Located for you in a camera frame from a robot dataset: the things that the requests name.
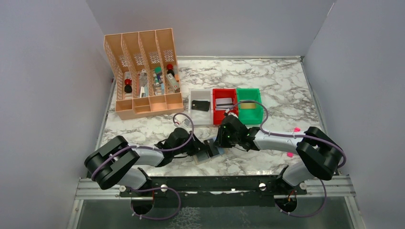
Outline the white credit card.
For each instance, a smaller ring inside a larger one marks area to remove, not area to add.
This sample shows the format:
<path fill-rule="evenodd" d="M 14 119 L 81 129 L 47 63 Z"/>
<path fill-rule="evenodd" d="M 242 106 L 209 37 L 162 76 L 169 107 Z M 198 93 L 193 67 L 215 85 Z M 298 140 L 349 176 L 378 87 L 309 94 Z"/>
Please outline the white credit card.
<path fill-rule="evenodd" d="M 215 99 L 215 109 L 216 110 L 226 110 L 232 108 L 234 101 L 232 98 L 216 98 Z"/>

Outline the black chip card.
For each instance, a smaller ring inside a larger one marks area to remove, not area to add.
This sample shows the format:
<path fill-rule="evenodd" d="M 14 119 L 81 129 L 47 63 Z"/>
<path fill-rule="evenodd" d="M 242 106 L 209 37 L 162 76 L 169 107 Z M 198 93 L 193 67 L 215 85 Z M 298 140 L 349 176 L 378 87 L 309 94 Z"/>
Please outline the black chip card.
<path fill-rule="evenodd" d="M 191 109 L 208 112 L 210 111 L 210 101 L 192 100 Z"/>

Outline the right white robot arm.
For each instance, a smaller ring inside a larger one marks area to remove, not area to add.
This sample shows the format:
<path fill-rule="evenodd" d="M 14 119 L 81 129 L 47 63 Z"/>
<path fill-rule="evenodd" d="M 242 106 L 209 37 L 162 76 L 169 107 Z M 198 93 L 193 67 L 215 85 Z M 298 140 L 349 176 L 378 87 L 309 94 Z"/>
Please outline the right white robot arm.
<path fill-rule="evenodd" d="M 269 132 L 262 126 L 248 128 L 234 115 L 222 120 L 214 144 L 220 148 L 239 145 L 246 151 L 297 154 L 301 161 L 285 167 L 277 177 L 277 185 L 288 189 L 314 177 L 331 180 L 335 170 L 347 161 L 344 151 L 317 127 L 311 126 L 305 132 Z"/>

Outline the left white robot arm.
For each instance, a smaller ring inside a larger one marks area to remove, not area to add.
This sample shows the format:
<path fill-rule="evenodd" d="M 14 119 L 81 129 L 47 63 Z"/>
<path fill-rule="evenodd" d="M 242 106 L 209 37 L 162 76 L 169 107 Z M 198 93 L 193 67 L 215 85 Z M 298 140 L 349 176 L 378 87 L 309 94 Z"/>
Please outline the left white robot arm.
<path fill-rule="evenodd" d="M 163 167 L 182 156 L 209 150 L 209 141 L 200 141 L 192 131 L 177 127 L 153 146 L 131 146 L 118 135 L 90 154 L 84 165 L 102 190 L 114 185 L 141 189 L 150 182 L 141 166 Z"/>

